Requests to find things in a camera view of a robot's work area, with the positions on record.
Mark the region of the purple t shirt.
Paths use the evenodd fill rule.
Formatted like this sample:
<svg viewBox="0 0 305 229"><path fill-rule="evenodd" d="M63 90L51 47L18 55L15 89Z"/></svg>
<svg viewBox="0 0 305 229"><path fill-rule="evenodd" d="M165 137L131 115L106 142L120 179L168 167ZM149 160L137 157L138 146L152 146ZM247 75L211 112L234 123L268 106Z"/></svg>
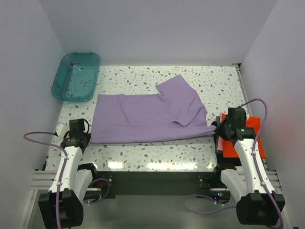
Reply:
<svg viewBox="0 0 305 229"><path fill-rule="evenodd" d="M177 75L157 94L100 94L91 125L92 144L163 142L212 135L198 93Z"/></svg>

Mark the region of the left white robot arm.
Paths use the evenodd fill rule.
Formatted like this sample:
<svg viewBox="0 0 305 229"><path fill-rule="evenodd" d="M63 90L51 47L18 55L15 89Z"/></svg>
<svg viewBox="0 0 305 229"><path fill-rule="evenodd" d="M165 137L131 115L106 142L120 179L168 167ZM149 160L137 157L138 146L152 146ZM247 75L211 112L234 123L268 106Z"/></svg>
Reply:
<svg viewBox="0 0 305 229"><path fill-rule="evenodd" d="M56 177L48 192L38 200L47 229L70 229L83 222L82 203L87 187L94 187L99 181L93 163L80 163L91 138L89 127L85 119L69 121L69 130L60 144L64 152Z"/></svg>

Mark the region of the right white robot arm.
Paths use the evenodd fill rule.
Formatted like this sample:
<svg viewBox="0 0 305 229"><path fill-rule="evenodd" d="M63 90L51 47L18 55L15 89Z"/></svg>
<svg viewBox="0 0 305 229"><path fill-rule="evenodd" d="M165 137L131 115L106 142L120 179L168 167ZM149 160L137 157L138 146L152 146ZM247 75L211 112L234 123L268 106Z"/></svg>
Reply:
<svg viewBox="0 0 305 229"><path fill-rule="evenodd" d="M263 225L282 228L282 210L285 199L277 194L266 174L260 157L255 130L246 126L246 111L229 108L226 117L217 126L215 133L232 143L244 172L244 178L235 168L220 166L212 176L217 187L226 186L236 201L236 214L243 225Z"/></svg>

